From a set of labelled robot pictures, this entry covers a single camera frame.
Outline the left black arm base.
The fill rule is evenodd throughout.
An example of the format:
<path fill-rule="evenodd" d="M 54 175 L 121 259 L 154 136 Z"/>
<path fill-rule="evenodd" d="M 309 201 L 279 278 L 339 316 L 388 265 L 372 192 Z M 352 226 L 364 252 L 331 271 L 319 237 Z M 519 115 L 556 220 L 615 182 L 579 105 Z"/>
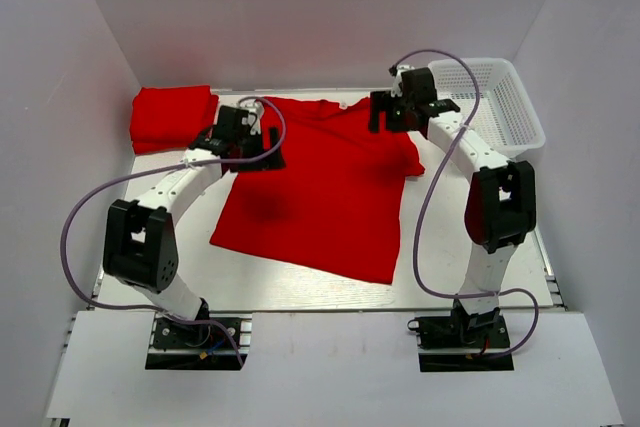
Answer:
<path fill-rule="evenodd" d="M 250 347 L 250 316 L 223 315 L 216 326 L 187 326 L 157 316 L 146 355 L 149 371 L 231 371 L 242 369 Z"/>

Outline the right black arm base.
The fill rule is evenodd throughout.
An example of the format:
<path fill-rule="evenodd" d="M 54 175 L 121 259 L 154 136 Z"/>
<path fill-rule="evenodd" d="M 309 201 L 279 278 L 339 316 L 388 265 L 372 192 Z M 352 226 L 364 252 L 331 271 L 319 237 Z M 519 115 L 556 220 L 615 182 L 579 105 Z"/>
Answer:
<path fill-rule="evenodd" d="M 465 329 L 453 314 L 419 316 L 407 322 L 416 336 L 421 373 L 507 372 L 514 370 L 505 319 L 487 326 Z"/>

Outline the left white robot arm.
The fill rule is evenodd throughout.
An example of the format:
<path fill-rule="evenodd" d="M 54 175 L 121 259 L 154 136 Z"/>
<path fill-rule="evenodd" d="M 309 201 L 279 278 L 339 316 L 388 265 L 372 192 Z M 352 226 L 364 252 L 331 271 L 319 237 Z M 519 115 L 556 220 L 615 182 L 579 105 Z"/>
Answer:
<path fill-rule="evenodd" d="M 109 207 L 102 267 L 142 293 L 152 310 L 173 319 L 177 334 L 199 346 L 211 334 L 208 305 L 178 274 L 176 226 L 189 208 L 228 173 L 284 168 L 284 124 L 263 128 L 261 119 L 275 105 L 245 97 L 218 108 L 212 125 L 201 130 L 182 161 L 152 188 Z"/>

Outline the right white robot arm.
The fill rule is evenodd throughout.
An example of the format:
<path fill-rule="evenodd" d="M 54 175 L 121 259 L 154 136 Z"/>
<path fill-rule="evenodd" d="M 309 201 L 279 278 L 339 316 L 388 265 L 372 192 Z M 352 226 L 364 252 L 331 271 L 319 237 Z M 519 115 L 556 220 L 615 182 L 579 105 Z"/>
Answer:
<path fill-rule="evenodd" d="M 536 224 L 535 172 L 512 161 L 469 127 L 451 99 L 441 99 L 427 67 L 393 66 L 391 89 L 370 95 L 369 130 L 419 132 L 467 180 L 464 225 L 471 240 L 465 278 L 446 317 L 423 321 L 426 349 L 486 349 L 501 320 L 499 295 L 508 265 Z"/>

